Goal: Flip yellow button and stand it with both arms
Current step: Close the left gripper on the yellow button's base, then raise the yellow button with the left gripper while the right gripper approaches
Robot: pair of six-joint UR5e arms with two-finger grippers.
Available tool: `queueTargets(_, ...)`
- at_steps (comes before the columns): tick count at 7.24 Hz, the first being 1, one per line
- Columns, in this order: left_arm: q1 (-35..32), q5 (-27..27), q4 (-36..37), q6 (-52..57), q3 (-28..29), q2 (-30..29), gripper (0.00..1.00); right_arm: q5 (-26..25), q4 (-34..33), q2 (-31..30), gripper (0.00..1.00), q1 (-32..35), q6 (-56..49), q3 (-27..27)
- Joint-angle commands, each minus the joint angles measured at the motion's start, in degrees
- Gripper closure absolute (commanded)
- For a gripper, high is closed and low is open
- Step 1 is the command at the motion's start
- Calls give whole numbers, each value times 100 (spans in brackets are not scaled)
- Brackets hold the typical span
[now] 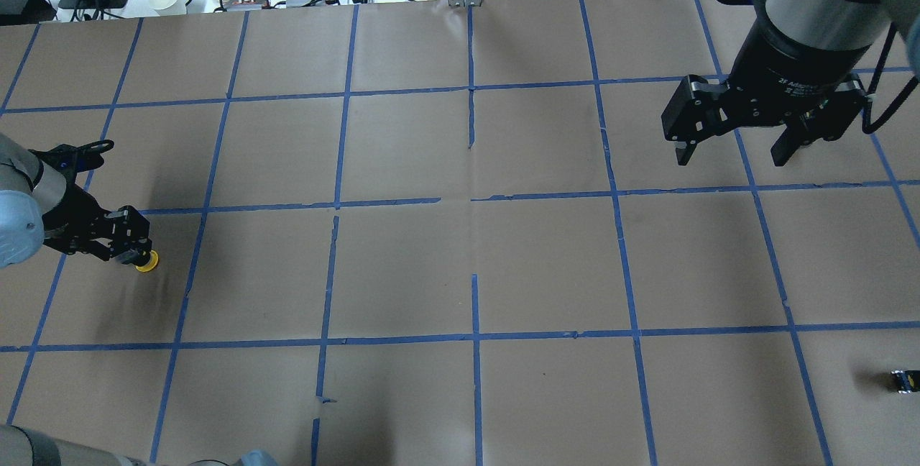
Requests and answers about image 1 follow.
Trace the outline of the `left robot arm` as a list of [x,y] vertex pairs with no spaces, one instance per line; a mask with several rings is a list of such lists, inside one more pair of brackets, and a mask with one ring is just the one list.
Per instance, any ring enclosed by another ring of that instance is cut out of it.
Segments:
[[111,140],[29,150],[1,135],[1,262],[26,262],[43,247],[115,260],[142,273],[158,266],[150,222],[132,205],[106,210],[76,183],[101,168]]

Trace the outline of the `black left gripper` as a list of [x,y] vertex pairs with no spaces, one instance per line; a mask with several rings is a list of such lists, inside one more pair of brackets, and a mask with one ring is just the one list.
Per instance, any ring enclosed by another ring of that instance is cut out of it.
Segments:
[[140,211],[132,205],[106,210],[82,188],[67,188],[43,214],[43,224],[43,245],[67,255],[79,251],[102,262],[140,265],[141,251],[152,250],[150,222]]

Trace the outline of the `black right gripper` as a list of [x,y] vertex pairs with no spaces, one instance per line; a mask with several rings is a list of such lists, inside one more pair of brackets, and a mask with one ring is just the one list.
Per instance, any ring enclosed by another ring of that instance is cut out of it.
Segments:
[[786,123],[770,148],[776,167],[812,142],[840,139],[868,102],[860,77],[851,75],[867,51],[809,47],[755,21],[724,83],[684,76],[665,106],[663,135],[676,148],[677,164],[686,167],[700,142],[732,131],[727,121]]

